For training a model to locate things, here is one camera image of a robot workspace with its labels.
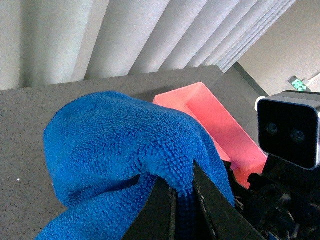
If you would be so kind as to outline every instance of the camera lens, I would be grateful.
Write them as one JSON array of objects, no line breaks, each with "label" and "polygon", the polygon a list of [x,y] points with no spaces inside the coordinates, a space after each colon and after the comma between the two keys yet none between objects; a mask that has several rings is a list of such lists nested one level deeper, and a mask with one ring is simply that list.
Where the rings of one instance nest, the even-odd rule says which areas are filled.
[{"label": "camera lens", "polygon": [[291,132],[290,137],[297,144],[301,144],[305,141],[305,134],[302,131],[297,130],[297,129],[294,129]]},{"label": "camera lens", "polygon": [[270,122],[266,125],[266,131],[270,135],[276,135],[278,133],[278,126],[275,125],[273,122]]}]

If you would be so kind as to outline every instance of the gray camera housing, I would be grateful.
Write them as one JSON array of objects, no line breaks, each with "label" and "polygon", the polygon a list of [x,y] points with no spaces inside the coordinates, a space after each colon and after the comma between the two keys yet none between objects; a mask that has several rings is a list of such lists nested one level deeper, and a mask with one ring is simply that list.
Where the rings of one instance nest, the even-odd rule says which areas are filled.
[{"label": "gray camera housing", "polygon": [[262,150],[306,170],[320,165],[320,93],[284,91],[257,110]]}]

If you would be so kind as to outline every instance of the white curtain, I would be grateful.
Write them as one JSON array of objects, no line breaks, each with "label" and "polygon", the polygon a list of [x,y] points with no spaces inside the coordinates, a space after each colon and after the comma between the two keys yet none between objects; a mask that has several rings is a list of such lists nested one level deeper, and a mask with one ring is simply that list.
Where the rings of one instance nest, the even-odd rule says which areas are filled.
[{"label": "white curtain", "polygon": [[0,90],[217,65],[296,0],[1,0]]}]

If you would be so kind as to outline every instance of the pink tray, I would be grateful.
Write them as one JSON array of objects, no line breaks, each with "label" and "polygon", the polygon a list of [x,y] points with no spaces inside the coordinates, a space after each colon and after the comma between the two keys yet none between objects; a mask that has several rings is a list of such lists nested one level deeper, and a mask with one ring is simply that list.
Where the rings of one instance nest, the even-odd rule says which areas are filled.
[{"label": "pink tray", "polygon": [[157,95],[153,103],[194,117],[211,135],[221,159],[232,162],[236,179],[246,188],[249,175],[262,172],[267,156],[202,82]]}]

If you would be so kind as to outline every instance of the wall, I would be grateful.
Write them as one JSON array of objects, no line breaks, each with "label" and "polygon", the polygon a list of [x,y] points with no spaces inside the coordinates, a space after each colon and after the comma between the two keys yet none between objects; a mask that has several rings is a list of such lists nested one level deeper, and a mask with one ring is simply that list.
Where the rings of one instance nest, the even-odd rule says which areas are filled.
[{"label": "wall", "polygon": [[[238,61],[269,95],[320,72],[319,16],[319,0],[298,0]],[[317,79],[308,87],[320,92]]]}]

